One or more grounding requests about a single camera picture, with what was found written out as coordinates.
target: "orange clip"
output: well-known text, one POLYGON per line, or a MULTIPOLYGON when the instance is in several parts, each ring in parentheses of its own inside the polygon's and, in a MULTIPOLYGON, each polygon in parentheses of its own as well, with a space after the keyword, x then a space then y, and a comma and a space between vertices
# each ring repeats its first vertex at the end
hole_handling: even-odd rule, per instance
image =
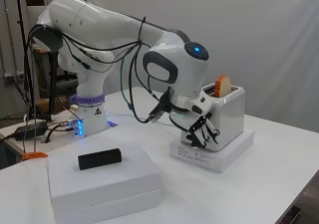
POLYGON ((22 155, 22 161, 40 157, 48 157, 48 154, 44 152, 26 152, 22 155))

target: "label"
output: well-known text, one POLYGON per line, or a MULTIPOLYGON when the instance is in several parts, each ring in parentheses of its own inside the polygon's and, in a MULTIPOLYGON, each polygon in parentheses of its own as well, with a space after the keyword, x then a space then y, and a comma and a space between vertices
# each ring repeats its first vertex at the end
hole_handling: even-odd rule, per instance
POLYGON ((191 153, 189 153, 186 149, 179 147, 178 148, 178 155, 181 157, 186 157, 188 159, 193 160, 193 157, 191 156, 191 153))
POLYGON ((212 160, 212 158, 208 155, 201 154, 195 150, 188 150, 187 148, 181 146, 177 148, 177 155, 181 159, 193 160, 195 162, 205 164, 205 166, 209 165, 210 161, 212 160))
POLYGON ((101 112, 101 110, 100 110, 100 108, 97 108, 97 110, 96 110, 96 112, 94 113, 94 115, 99 115, 99 114, 101 114, 102 112, 101 112))

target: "black object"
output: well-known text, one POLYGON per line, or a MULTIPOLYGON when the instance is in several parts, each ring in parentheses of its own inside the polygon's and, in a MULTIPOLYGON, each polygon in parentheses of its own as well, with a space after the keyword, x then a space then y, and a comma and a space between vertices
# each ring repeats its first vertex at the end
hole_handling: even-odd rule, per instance
POLYGON ((50 79, 50 97, 49 97, 49 110, 48 113, 52 114, 55 110, 55 101, 56 101, 56 83, 57 83, 57 66, 58 66, 58 52, 51 54, 51 79, 50 79))
POLYGON ((50 52, 58 52, 63 47, 61 34, 48 26, 39 26, 33 37, 46 45, 50 52))
POLYGON ((122 162, 118 148, 78 156, 80 170, 122 162))
POLYGON ((33 123, 29 125, 20 126, 13 133, 13 137, 17 141, 23 140, 24 135, 26 135, 25 139, 34 137, 35 129, 36 129, 36 135, 41 136, 47 131, 48 125, 46 122, 37 122, 36 124, 33 123))
POLYGON ((33 99, 33 88, 32 88, 32 79, 31 79, 31 72, 30 72, 30 66, 29 66, 29 58, 28 58, 28 45, 26 42, 26 35, 24 33, 24 24, 23 24, 23 18, 22 18, 22 10, 21 10, 21 2, 20 0, 17 0, 17 7, 18 7, 18 14, 19 14, 19 20, 17 23, 20 26, 20 31, 21 31, 21 40, 24 48, 24 74, 25 74, 25 80, 24 80, 24 90, 26 92, 30 92, 30 100, 31 100, 31 108, 30 108, 30 114, 32 114, 33 107, 34 107, 34 99, 33 99))
POLYGON ((153 79, 156 79, 156 80, 162 81, 162 82, 166 82, 169 84, 174 84, 177 80, 177 75, 178 75, 177 66, 173 62, 171 62, 168 58, 166 58, 165 56, 163 56, 160 53, 157 53, 154 51, 146 52, 143 56, 143 65, 144 65, 144 69, 147 71, 149 76, 151 76, 153 79), (168 71, 168 73, 169 73, 168 79, 165 81, 165 80, 160 80, 158 78, 153 77, 149 73, 149 70, 148 70, 148 65, 150 63, 157 64, 158 66, 160 66, 163 69, 165 69, 166 71, 168 71))

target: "orange object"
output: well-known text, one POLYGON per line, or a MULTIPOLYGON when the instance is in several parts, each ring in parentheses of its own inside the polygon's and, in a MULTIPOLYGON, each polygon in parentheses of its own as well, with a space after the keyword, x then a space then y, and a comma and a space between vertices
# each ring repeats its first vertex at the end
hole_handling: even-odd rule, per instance
POLYGON ((44 152, 26 152, 22 156, 22 161, 41 157, 48 157, 48 154, 44 152))
POLYGON ((215 82, 214 96, 216 98, 222 98, 227 96, 231 92, 230 76, 220 76, 215 82))

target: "electronic device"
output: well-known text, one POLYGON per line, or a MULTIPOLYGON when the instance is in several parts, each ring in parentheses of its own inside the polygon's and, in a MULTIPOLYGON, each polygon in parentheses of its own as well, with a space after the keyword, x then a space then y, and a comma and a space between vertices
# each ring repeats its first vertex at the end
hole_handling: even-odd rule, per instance
POLYGON ((48 125, 46 122, 37 122, 18 127, 13 133, 13 136, 17 141, 27 140, 34 137, 35 134, 36 136, 44 135, 47 130, 48 125))

